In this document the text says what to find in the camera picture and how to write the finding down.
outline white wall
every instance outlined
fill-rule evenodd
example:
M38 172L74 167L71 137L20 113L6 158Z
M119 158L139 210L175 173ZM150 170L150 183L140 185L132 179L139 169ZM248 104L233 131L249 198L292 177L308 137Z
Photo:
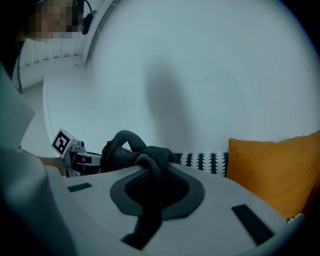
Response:
M319 70L275 1L121 1L88 69L46 75L46 123L97 153L120 130L176 153L226 152L229 138L319 130Z
M43 108L43 86L37 86L22 94L35 112L21 142L22 149L40 157L56 157L49 141Z

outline orange cushion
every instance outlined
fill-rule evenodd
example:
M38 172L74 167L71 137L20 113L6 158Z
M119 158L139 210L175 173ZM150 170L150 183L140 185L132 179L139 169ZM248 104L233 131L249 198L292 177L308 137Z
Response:
M303 211L319 162L320 131L278 143L231 138L226 176L287 219Z

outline patterned cushion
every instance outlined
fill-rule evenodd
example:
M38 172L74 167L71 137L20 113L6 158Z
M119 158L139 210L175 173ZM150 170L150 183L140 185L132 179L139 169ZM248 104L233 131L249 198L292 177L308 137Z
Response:
M192 167L206 173L227 176L229 153L203 154L175 154L184 166Z

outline white curved backdrop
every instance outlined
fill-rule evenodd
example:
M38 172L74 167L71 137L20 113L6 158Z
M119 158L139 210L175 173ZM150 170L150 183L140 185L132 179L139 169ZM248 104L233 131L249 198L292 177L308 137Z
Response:
M65 68L44 85L49 133L63 128L91 151L120 130L205 153L227 151L229 138L320 129L319 59L277 1L121 1L88 71Z

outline orange pillow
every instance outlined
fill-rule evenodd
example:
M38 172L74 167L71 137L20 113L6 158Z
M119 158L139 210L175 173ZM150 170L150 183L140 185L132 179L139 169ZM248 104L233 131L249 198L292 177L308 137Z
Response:
M320 131L278 143L229 140L227 178L290 218L303 211L320 162Z

